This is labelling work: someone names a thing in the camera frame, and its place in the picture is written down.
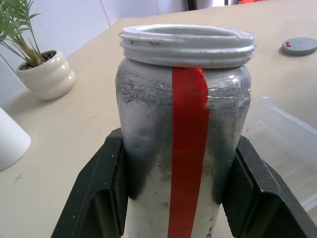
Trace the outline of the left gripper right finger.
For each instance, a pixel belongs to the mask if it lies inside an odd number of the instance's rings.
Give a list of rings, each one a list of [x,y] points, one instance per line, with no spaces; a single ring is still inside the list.
[[[317,238],[317,226],[295,195],[244,136],[222,205],[234,238]]]

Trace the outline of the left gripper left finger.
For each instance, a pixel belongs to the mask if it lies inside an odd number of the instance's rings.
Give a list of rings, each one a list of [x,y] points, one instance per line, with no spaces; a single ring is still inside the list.
[[[128,204],[121,129],[80,171],[51,238],[122,238]]]

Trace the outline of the clear jar with red band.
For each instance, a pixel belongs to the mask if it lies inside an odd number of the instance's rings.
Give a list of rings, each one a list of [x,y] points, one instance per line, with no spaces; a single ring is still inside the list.
[[[252,34],[126,27],[115,84],[129,238],[212,238],[251,101]]]

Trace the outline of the grey jar lid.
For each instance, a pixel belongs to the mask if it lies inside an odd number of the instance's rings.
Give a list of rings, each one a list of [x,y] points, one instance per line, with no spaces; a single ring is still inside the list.
[[[289,56],[307,56],[317,51],[317,40],[308,37],[291,38],[282,43],[281,51]]]

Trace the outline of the clear plastic tray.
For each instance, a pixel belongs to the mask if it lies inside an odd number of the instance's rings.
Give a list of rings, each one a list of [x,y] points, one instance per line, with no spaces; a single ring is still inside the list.
[[[317,207],[317,129],[261,97],[251,103],[242,135],[283,178],[305,211]]]

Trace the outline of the white ceramic vase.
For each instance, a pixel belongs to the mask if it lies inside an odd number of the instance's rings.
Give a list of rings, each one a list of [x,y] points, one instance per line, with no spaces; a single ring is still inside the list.
[[[0,107],[0,171],[20,160],[31,145],[31,137]]]

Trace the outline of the green plant in cream pot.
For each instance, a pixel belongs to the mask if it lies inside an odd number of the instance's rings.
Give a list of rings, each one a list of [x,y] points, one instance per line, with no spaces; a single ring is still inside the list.
[[[40,100],[54,100],[70,92],[76,75],[58,50],[40,51],[31,20],[34,0],[0,0],[0,45],[22,58],[17,77]]]

